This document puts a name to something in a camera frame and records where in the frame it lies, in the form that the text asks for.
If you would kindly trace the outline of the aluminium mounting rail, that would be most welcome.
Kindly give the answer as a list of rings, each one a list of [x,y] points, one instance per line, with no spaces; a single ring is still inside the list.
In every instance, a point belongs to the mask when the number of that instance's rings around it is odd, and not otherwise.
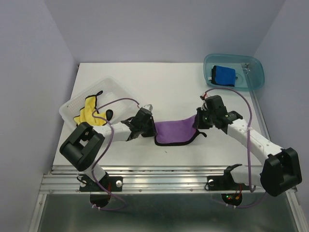
[[[110,176],[123,177],[121,194],[200,194],[209,176],[219,176],[224,166],[104,166]],[[40,194],[80,193],[78,171],[71,165],[55,165],[42,178]]]

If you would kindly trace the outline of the purple and grey towel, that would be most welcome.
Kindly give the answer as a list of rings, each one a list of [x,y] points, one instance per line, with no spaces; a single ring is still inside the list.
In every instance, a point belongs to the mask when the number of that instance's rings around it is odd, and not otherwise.
[[[183,146],[193,142],[199,135],[207,137],[193,127],[195,116],[183,120],[155,122],[157,135],[154,143],[157,146]]]

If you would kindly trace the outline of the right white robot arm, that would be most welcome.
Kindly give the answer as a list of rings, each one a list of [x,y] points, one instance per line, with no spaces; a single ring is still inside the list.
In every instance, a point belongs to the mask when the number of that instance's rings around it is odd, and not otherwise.
[[[234,190],[241,184],[261,187],[276,197],[302,182],[298,153],[293,148],[284,149],[272,143],[252,129],[239,113],[228,112],[219,95],[202,96],[201,99],[203,105],[197,108],[193,127],[197,130],[215,127],[223,131],[261,163],[261,167],[228,166],[222,176],[210,178],[209,190]]]

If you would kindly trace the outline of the blue and black towel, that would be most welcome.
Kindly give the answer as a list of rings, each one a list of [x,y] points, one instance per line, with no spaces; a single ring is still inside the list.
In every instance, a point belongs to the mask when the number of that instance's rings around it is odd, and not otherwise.
[[[219,86],[234,87],[236,71],[232,68],[215,65],[211,69],[211,83]]]

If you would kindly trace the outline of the yellow towel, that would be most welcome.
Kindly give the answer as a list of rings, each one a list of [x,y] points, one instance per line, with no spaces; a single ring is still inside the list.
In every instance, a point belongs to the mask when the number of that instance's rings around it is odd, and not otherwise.
[[[79,115],[73,118],[76,125],[80,125],[83,122],[87,122],[91,126],[103,126],[107,122],[102,118],[110,121],[113,118],[113,110],[108,109],[105,112],[100,113],[97,111],[98,96],[103,91],[99,91],[96,94],[89,95],[85,98],[84,107],[79,111]]]

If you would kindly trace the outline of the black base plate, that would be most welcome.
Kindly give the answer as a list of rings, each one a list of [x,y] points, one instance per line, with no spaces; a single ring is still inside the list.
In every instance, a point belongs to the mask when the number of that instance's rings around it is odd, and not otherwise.
[[[249,185],[242,183],[236,183],[231,175],[231,171],[234,171],[236,168],[241,167],[245,168],[242,164],[234,164],[228,166],[223,175],[210,175],[207,177],[207,182],[204,186],[206,191],[232,191],[240,190],[242,187],[243,190],[249,190]]]
[[[78,175],[77,180],[80,183],[80,192],[102,192],[103,189],[90,177],[85,174]],[[122,176],[106,176],[99,183],[110,192],[121,192],[123,186]]]

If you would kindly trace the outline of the teal plastic tub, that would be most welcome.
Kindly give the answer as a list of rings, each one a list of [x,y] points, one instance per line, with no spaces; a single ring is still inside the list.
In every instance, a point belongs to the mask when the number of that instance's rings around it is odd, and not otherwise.
[[[211,83],[211,69],[213,66],[223,66],[236,71],[236,83],[233,88],[237,91],[252,91],[260,89],[265,83],[263,66],[259,60],[250,56],[231,54],[209,54],[204,58],[203,72],[207,85],[219,86]]]

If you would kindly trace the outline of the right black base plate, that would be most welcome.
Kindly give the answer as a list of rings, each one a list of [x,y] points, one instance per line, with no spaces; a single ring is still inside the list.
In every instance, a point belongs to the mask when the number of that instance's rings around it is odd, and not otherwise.
[[[228,166],[223,175],[210,175],[207,177],[207,182],[204,186],[206,191],[232,191],[240,190],[242,187],[243,190],[249,190],[249,185],[242,183],[236,183],[231,175],[231,171],[234,171],[236,168],[241,167],[245,168],[242,164],[234,164]]]

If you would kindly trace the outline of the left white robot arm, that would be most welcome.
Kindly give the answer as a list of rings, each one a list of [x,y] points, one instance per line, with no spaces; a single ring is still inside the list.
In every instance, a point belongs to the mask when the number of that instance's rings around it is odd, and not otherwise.
[[[139,109],[135,116],[116,124],[107,123],[104,126],[91,126],[83,122],[76,127],[59,152],[76,170],[91,179],[91,185],[96,190],[107,186],[107,172],[98,164],[96,158],[101,147],[111,146],[112,142],[127,142],[142,137],[156,136],[151,105]]]

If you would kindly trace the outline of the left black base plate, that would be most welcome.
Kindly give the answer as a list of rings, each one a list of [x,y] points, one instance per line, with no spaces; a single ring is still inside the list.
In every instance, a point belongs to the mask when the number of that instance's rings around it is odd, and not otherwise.
[[[102,192],[103,189],[90,177],[85,174],[78,175],[77,180],[80,183],[80,192]],[[110,192],[121,192],[123,186],[122,176],[106,176],[99,183]]]

